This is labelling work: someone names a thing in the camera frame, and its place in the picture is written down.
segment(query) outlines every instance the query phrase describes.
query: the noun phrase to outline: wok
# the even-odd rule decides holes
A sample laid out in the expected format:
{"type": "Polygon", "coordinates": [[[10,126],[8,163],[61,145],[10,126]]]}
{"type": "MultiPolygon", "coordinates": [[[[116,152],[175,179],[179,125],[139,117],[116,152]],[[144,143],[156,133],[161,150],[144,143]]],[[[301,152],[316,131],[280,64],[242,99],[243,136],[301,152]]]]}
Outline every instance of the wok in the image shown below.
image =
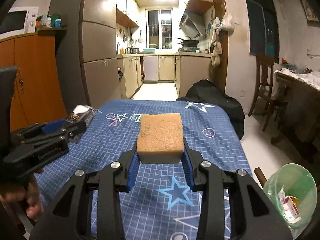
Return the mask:
{"type": "Polygon", "coordinates": [[[184,40],[182,38],[177,38],[176,39],[179,39],[179,40],[182,40],[182,45],[183,46],[187,46],[187,47],[196,47],[199,43],[199,41],[196,41],[196,40],[184,40]]]}

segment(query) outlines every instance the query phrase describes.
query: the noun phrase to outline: picture frame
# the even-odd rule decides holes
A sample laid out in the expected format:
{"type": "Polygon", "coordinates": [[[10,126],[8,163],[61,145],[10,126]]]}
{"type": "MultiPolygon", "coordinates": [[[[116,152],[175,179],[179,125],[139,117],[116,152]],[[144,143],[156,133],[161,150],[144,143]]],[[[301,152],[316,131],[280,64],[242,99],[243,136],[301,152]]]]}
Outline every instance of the picture frame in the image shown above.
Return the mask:
{"type": "Polygon", "coordinates": [[[307,0],[300,0],[304,13],[307,18],[307,22],[312,23],[320,23],[320,20],[318,19],[317,15],[315,14],[314,10],[311,8],[307,0]]]}

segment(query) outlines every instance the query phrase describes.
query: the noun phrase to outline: black bag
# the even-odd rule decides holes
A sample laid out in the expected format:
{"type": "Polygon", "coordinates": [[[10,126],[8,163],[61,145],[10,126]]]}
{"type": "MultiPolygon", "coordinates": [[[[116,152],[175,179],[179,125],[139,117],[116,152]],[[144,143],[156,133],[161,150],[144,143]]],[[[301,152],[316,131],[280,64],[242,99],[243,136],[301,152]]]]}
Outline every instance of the black bag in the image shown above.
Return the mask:
{"type": "Polygon", "coordinates": [[[239,139],[243,137],[244,112],[241,104],[236,99],[227,96],[209,80],[200,80],[193,84],[186,96],[178,98],[178,100],[220,106],[229,116],[239,139]]]}

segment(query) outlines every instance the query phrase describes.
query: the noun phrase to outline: human hand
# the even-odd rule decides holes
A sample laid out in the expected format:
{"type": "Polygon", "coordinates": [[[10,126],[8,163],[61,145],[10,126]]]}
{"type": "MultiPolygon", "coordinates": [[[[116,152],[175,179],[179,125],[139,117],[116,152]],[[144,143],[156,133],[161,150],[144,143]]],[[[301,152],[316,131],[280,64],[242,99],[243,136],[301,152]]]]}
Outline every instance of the human hand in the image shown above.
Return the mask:
{"type": "Polygon", "coordinates": [[[0,201],[2,202],[8,215],[15,221],[17,221],[17,216],[11,209],[10,203],[24,199],[29,205],[29,207],[26,209],[27,216],[37,222],[41,213],[43,212],[43,206],[40,199],[39,186],[35,176],[30,176],[27,190],[25,190],[23,186],[15,183],[5,183],[0,185],[0,201]]]}

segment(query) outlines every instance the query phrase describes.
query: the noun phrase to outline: trash can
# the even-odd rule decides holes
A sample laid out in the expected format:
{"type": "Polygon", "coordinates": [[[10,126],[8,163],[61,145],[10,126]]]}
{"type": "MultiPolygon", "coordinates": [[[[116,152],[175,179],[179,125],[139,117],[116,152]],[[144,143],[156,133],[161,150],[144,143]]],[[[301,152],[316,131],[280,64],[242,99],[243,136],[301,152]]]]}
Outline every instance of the trash can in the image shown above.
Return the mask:
{"type": "Polygon", "coordinates": [[[317,203],[317,188],[312,175],[302,166],[289,163],[271,176],[265,183],[263,191],[275,205],[287,225],[291,229],[298,229],[295,230],[295,235],[297,232],[302,232],[310,222],[317,203]],[[293,196],[299,199],[297,209],[301,220],[294,224],[289,223],[286,219],[283,206],[278,197],[282,186],[284,186],[286,196],[293,196]]]}

